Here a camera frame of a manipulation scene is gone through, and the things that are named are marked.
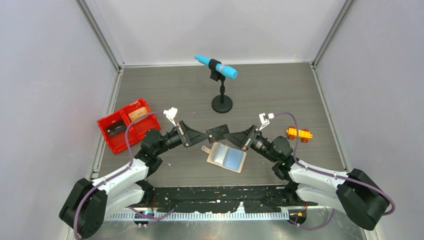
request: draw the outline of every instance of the yellow toy block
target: yellow toy block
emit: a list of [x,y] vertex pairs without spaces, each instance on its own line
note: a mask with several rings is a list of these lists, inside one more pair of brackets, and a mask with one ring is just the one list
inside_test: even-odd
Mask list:
[[[285,132],[287,133],[288,139],[295,139],[295,137],[298,135],[294,126],[290,126]],[[302,142],[307,143],[308,140],[312,137],[313,135],[309,132],[308,129],[299,130],[299,138],[302,140]]]

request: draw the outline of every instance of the red storage tray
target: red storage tray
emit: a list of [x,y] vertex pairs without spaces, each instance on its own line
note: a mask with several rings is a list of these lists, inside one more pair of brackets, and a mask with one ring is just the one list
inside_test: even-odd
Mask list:
[[[127,144],[125,143],[125,131],[120,132],[115,136],[109,136],[109,134],[106,132],[106,128],[112,125],[113,123],[121,120],[124,120],[124,118],[122,117],[119,111],[116,111],[97,121],[97,124],[100,127],[101,134],[103,134],[104,140],[106,141],[107,145],[114,154],[122,152],[124,149],[127,148]],[[131,146],[138,142],[135,132],[131,129],[128,133],[128,142]]]
[[[131,123],[131,119],[128,115],[142,107],[145,107],[148,113],[151,112],[150,107],[147,105],[146,101],[143,98],[140,98],[139,100],[130,103],[119,110],[121,111],[123,115],[123,120],[125,121],[125,124],[127,126]],[[132,128],[134,129],[135,137],[138,139],[138,141],[141,141],[145,137],[145,133],[147,132],[147,130],[160,130],[161,126],[159,125],[156,116],[152,114],[134,123],[132,125]]]
[[[104,140],[106,141],[109,148],[112,150],[114,154],[122,152],[124,149],[127,148],[127,144],[125,143],[125,131],[118,133],[114,136],[109,136],[109,134],[106,131],[106,128],[108,128],[113,123],[116,123],[118,121],[123,120],[125,125],[128,127],[130,125],[131,120],[128,114],[132,113],[133,111],[145,107],[147,109],[147,112],[151,112],[149,106],[144,101],[143,98],[140,98],[139,100],[130,103],[121,109],[115,111],[114,113],[111,113],[99,120],[97,120],[98,127],[100,128],[101,134],[104,137]],[[156,119],[156,116],[149,115],[146,118],[134,123],[132,127],[129,129],[128,133],[128,141],[129,145],[133,146],[134,144],[138,143],[144,138],[145,132],[149,129],[161,129],[161,126],[159,125],[158,120]]]

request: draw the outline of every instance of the wire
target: wire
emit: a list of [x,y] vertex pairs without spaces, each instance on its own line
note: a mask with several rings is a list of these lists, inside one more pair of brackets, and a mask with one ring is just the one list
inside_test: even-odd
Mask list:
[[295,225],[297,225],[298,227],[300,227],[300,228],[303,228],[303,229],[308,229],[308,230],[319,230],[319,229],[323,229],[323,228],[325,228],[325,227],[327,227],[327,225],[329,225],[330,223],[331,223],[331,220],[333,220],[333,218],[334,218],[334,213],[335,213],[335,211],[336,210],[334,210],[334,208],[333,208],[333,210],[332,210],[332,212],[331,212],[331,216],[330,216],[330,218],[327,220],[327,222],[324,224],[324,225],[322,225],[322,226],[317,226],[317,227],[312,227],[312,226],[303,226],[303,225],[301,225],[301,224],[298,224],[297,223],[297,221],[298,221],[298,217],[296,217],[296,219],[293,221],[293,220],[291,220],[291,219],[289,219],[288,221],[290,222],[290,223],[292,223],[292,224],[295,224]]
[[[296,163],[296,164],[298,164],[299,166],[301,166],[302,168],[306,168],[306,166],[305,165],[303,165],[302,163],[300,163],[299,161],[298,161],[298,159],[296,158],[296,153],[297,153],[297,151],[298,151],[298,145],[299,145],[299,127],[298,127],[298,121],[296,121],[296,118],[295,118],[295,116],[291,113],[291,112],[288,112],[288,111],[284,111],[284,112],[280,112],[280,113],[277,113],[277,114],[275,114],[274,116],[276,117],[276,116],[280,116],[280,115],[290,115],[290,117],[293,119],[293,121],[294,121],[294,127],[296,128],[296,143],[295,143],[295,145],[294,145],[294,150],[293,150],[293,158],[294,158],[294,162]],[[393,199],[389,196],[389,195],[387,195],[386,193],[384,193],[382,190],[380,190],[380,189],[378,189],[378,188],[376,188],[376,187],[374,187],[374,186],[372,186],[372,185],[369,185],[369,184],[367,184],[367,183],[364,183],[364,182],[361,182],[361,181],[358,181],[358,180],[355,180],[355,179],[352,179],[352,178],[348,178],[348,177],[345,177],[345,176],[340,176],[340,175],[336,175],[336,176],[334,176],[333,174],[331,174],[331,173],[328,173],[328,172],[325,172],[325,171],[321,171],[321,170],[318,170],[318,169],[315,169],[315,168],[313,168],[313,167],[308,167],[307,168],[308,170],[311,170],[312,172],[315,172],[315,173],[318,173],[318,174],[322,174],[322,175],[325,175],[325,176],[328,176],[328,177],[333,177],[333,178],[339,178],[339,179],[343,179],[343,180],[345,180],[345,181],[349,181],[349,182],[352,182],[352,183],[355,183],[355,184],[358,184],[358,185],[361,185],[361,186],[364,186],[364,187],[366,187],[366,188],[369,188],[369,189],[371,189],[371,190],[374,190],[374,191],[376,191],[377,193],[379,193],[380,195],[382,195],[385,199],[386,199],[386,201],[387,202],[389,202],[390,204],[391,204],[391,209],[389,210],[389,211],[387,211],[387,212],[385,212],[385,213],[383,213],[383,215],[390,215],[390,214],[392,214],[394,211],[395,211],[395,209],[396,209],[396,205],[395,205],[395,202],[393,201]],[[298,225],[299,227],[301,227],[301,228],[303,228],[303,229],[308,229],[308,230],[318,230],[318,229],[322,229],[322,228],[324,228],[324,227],[326,227],[328,224],[330,224],[330,222],[331,222],[331,220],[333,219],[333,217],[334,217],[334,213],[335,213],[335,210],[333,209],[332,210],[332,213],[331,213],[331,216],[330,216],[330,218],[328,219],[328,221],[324,224],[324,225],[322,225],[322,226],[318,226],[318,227],[310,227],[310,226],[303,226],[303,225]],[[296,221],[298,220],[298,218],[296,217],[296,219],[293,221],[293,220],[291,220],[291,219],[289,219],[288,221],[290,222],[290,223],[292,223],[292,224],[297,224],[296,223]]]
[[151,209],[156,208],[156,196],[153,197],[153,203],[151,205]]
[[[298,144],[299,144],[299,128],[298,128],[298,122],[296,121],[295,116],[291,112],[288,112],[288,111],[277,113],[277,114],[275,114],[275,116],[284,115],[284,114],[287,114],[287,115],[290,115],[291,116],[291,118],[294,121],[294,126],[296,127],[296,133],[297,133],[296,144],[294,145],[294,150],[293,150],[294,162],[296,164],[298,164],[299,166],[301,166],[302,168],[306,168],[305,165],[303,165],[302,163],[300,163],[298,161],[298,159],[296,158],[296,153],[298,151]],[[318,174],[322,174],[322,175],[325,175],[325,176],[328,176],[328,177],[343,179],[345,181],[349,181],[349,182],[352,182],[352,183],[355,183],[355,184],[364,186],[366,188],[369,188],[369,189],[371,189],[371,190],[379,193],[380,195],[382,195],[386,199],[387,202],[389,202],[391,204],[391,209],[389,211],[383,213],[383,215],[390,215],[396,209],[396,205],[395,205],[395,202],[393,201],[393,199],[389,195],[387,195],[385,192],[383,192],[382,190],[376,188],[375,186],[372,186],[372,185],[369,185],[367,183],[364,183],[364,182],[361,182],[361,181],[358,181],[358,180],[355,180],[355,179],[352,179],[352,178],[348,178],[348,177],[345,177],[345,176],[340,176],[340,175],[334,176],[331,173],[328,173],[328,172],[325,172],[325,171],[321,171],[321,170],[318,170],[318,169],[315,169],[315,168],[312,168],[312,167],[308,167],[307,169],[308,170],[311,170],[312,172],[315,172],[315,173],[318,173]]]
[[163,215],[163,216],[160,216],[160,217],[152,217],[152,216],[148,216],[148,215],[146,215],[146,214],[142,214],[142,213],[140,213],[139,211],[137,211],[137,210],[135,210],[133,207],[131,207],[131,206],[129,206],[129,207],[127,207],[128,209],[130,209],[131,211],[133,211],[135,214],[137,214],[138,216],[140,216],[140,217],[142,217],[142,218],[145,218],[145,219],[148,219],[148,220],[155,220],[155,222],[158,222],[158,221],[160,221],[160,220],[162,220],[162,219],[164,219],[164,218],[166,218],[166,217],[168,217],[171,213],[173,213],[174,212],[174,209],[172,208],[169,212],[167,212],[165,215]]
[[305,202],[305,205],[304,205],[304,211],[305,211],[305,215],[307,215],[308,214],[308,202]]
[[109,182],[110,180],[120,176],[121,174],[125,173],[128,169],[130,169],[130,167],[133,165],[134,162],[134,155],[133,155],[133,151],[131,151],[131,146],[130,146],[130,141],[128,139],[128,132],[130,130],[130,128],[133,126],[134,123],[138,122],[139,120],[143,119],[144,117],[150,116],[152,114],[160,114],[162,113],[162,111],[153,111],[153,112],[149,112],[146,114],[141,115],[140,117],[138,117],[137,119],[135,119],[134,121],[132,121],[128,127],[125,130],[125,143],[126,143],[126,147],[128,148],[128,152],[129,152],[129,156],[130,156],[130,160],[128,162],[128,166],[126,168],[124,168],[122,171],[106,178],[104,181],[100,182],[99,184],[95,185],[92,189],[90,189],[81,199],[81,201],[78,204],[78,207],[76,208],[76,212],[75,212],[75,216],[73,218],[73,235],[75,237],[76,240],[82,240],[82,238],[80,238],[80,236],[78,235],[78,218],[80,216],[80,212],[81,212],[81,208],[83,207],[84,203],[86,202],[86,200],[90,197],[90,195],[97,190],[101,185],[106,184],[107,182]]

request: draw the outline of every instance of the white ruler strip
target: white ruler strip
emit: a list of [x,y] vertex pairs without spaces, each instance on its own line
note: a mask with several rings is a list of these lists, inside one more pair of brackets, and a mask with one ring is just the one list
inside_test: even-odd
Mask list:
[[[154,211],[154,217],[159,218],[165,215],[163,212]],[[281,212],[264,212],[264,213],[245,213],[243,209],[238,209],[232,213],[180,213],[173,212],[162,221],[243,221],[243,220],[288,220],[289,210],[281,209]],[[106,221],[134,221],[140,220],[136,218],[135,212],[131,210],[122,210],[110,216]]]

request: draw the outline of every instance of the black clamp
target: black clamp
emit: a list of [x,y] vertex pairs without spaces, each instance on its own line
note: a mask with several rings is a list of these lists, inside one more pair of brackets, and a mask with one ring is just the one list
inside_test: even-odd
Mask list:
[[217,71],[217,65],[218,64],[222,64],[220,61],[216,60],[216,59],[211,59],[209,61],[209,69],[210,69],[210,79],[215,80],[216,82],[218,82],[219,80],[221,81],[225,81],[225,76],[222,75],[219,71]]
[[259,134],[257,129],[257,126],[252,125],[244,131],[227,133],[223,137],[242,151],[247,151]]
[[149,205],[153,202],[153,198],[155,197],[155,188],[146,180],[141,180],[136,182],[138,186],[141,187],[144,191],[143,198],[140,201],[142,205]]
[[208,134],[190,128],[183,120],[176,123],[176,128],[182,145],[185,148],[201,143],[209,138]]
[[148,167],[146,178],[156,172],[163,163],[162,159],[158,155],[151,153],[150,151],[146,151],[144,148],[141,148],[134,158],[140,159],[144,162],[146,167]]
[[295,164],[295,159],[290,155],[286,159],[277,161],[272,167],[272,171],[274,171],[274,174],[281,180],[293,181],[289,175],[293,164]]

